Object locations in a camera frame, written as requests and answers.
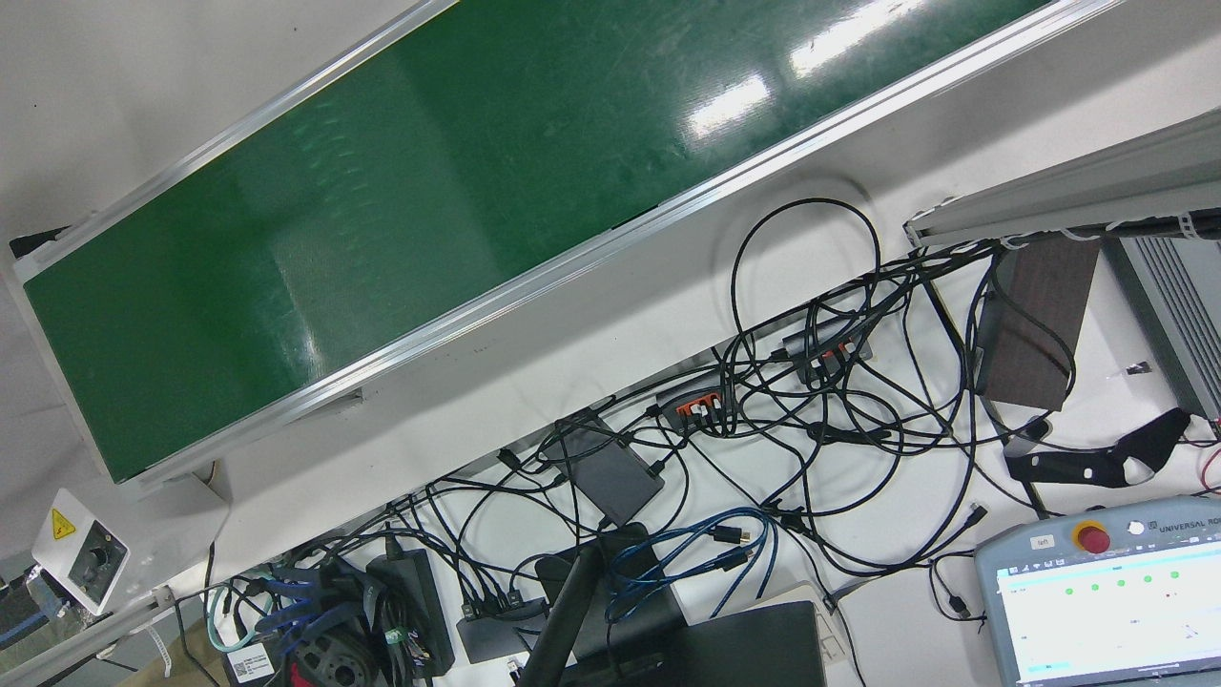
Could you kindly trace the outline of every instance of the warning sticker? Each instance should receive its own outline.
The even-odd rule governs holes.
[[[63,514],[57,509],[51,509],[51,537],[55,537],[55,541],[59,542],[74,532],[76,526],[68,519],[63,517]]]

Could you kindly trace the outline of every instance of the cable bundle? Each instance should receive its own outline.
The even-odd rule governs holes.
[[[679,556],[681,556],[702,537],[716,534],[716,531],[724,527],[725,522],[736,519],[748,519],[756,521],[759,525],[759,536],[747,543],[741,543],[739,541],[740,543],[736,547],[726,549],[720,554],[692,565],[683,571],[665,571],[667,566],[672,566]],[[741,533],[739,528],[733,530],[737,531],[739,534]],[[680,580],[687,580],[714,570],[730,571],[735,567],[741,567],[741,571],[734,578],[734,582],[729,586],[729,589],[720,598],[720,603],[717,604],[717,608],[713,609],[712,615],[709,616],[716,617],[733,595],[734,591],[736,591],[742,583],[742,580],[745,580],[751,572],[751,569],[758,564],[762,558],[759,554],[767,549],[767,570],[763,574],[758,593],[755,597],[757,599],[762,598],[763,592],[767,589],[767,583],[772,578],[772,571],[775,567],[778,549],[777,537],[777,525],[767,514],[753,508],[737,508],[714,515],[709,519],[705,519],[689,527],[679,527],[659,532],[645,539],[640,544],[624,549],[608,564],[610,588],[613,592],[610,604],[606,610],[607,622],[615,624],[626,620],[653,594],[657,594],[662,589],[665,589]],[[652,547],[672,539],[683,539],[683,542],[675,547],[673,552],[659,559],[657,565],[650,567],[641,575],[628,575],[625,572],[625,569],[631,565],[634,558],[641,552],[650,550]]]

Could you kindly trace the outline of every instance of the white zip tie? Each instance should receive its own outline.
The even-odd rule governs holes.
[[[165,642],[161,641],[161,636],[158,635],[156,627],[149,626],[149,637],[153,638],[153,643],[156,644],[156,650],[161,653],[161,660],[165,663],[165,678],[170,678],[170,671],[173,669],[173,659],[170,658],[170,650],[165,648]]]
[[[1061,228],[1060,233],[1063,233],[1065,237],[1072,238],[1073,240],[1098,240],[1099,238],[1101,238],[1101,236],[1077,236],[1076,233],[1068,231],[1067,228]]]
[[[1183,232],[1183,238],[1193,238],[1195,240],[1200,239],[1200,234],[1195,231],[1195,222],[1192,221],[1190,212],[1182,212],[1178,215],[1178,231]]]
[[[1021,250],[1022,248],[1026,248],[1027,245],[1029,245],[1029,243],[1022,243],[1021,245],[1015,245],[1015,244],[1010,243],[1009,239],[1010,238],[1021,238],[1023,236],[1026,236],[1026,234],[1024,233],[1018,233],[1017,236],[1005,236],[1005,237],[1001,237],[1000,244],[1004,245],[1005,248],[1009,248],[1010,250]]]

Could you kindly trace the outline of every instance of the white label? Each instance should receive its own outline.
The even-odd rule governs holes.
[[[228,659],[238,682],[249,682],[276,672],[271,667],[271,659],[267,658],[267,650],[263,644],[250,644],[244,649],[238,649],[231,653]]]

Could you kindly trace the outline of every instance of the cable clip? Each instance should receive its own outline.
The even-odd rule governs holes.
[[[1200,240],[1200,234],[1195,231],[1195,222],[1192,221],[1192,212],[1181,212],[1177,218],[1178,231],[1183,233],[1183,238]]]

